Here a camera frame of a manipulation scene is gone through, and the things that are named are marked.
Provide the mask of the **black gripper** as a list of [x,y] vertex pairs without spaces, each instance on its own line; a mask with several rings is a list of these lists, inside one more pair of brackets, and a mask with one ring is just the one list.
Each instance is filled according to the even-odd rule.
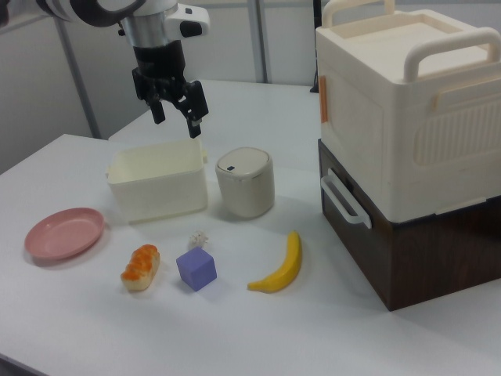
[[173,103],[186,119],[189,136],[201,134],[200,123],[208,114],[207,101],[200,81],[186,82],[182,43],[170,42],[161,47],[134,47],[138,66],[132,71],[136,94],[150,106],[154,122],[165,121],[161,99]]

